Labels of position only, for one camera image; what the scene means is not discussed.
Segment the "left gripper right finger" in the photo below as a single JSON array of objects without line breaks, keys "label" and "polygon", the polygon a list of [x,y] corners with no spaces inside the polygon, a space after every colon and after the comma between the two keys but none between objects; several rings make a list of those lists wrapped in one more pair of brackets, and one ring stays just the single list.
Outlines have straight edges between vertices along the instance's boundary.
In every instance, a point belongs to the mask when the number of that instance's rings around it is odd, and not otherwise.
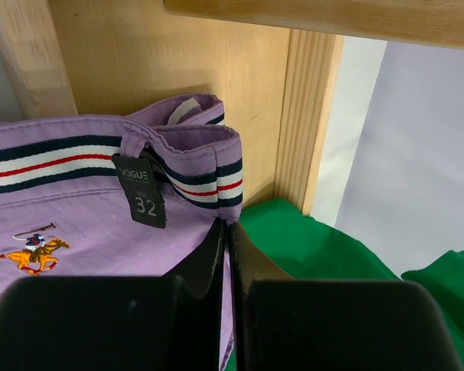
[{"label": "left gripper right finger", "polygon": [[239,370],[461,370],[441,310],[405,281],[296,280],[230,228]]}]

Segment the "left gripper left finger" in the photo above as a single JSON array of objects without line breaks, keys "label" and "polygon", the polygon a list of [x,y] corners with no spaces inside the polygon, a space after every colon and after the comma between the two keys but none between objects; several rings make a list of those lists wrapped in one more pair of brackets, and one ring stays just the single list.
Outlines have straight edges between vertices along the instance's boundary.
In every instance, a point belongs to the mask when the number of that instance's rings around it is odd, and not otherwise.
[{"label": "left gripper left finger", "polygon": [[161,277],[31,277],[0,299],[0,370],[217,370],[225,224]]}]

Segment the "purple trousers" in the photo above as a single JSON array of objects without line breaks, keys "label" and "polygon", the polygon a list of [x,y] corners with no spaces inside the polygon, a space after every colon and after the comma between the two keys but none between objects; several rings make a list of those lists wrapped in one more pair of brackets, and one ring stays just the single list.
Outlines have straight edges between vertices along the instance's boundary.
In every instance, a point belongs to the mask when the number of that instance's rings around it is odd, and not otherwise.
[{"label": "purple trousers", "polygon": [[220,367],[233,348],[227,232],[241,214],[239,134],[187,94],[128,116],[0,122],[0,299],[31,277],[161,277],[225,224]]}]

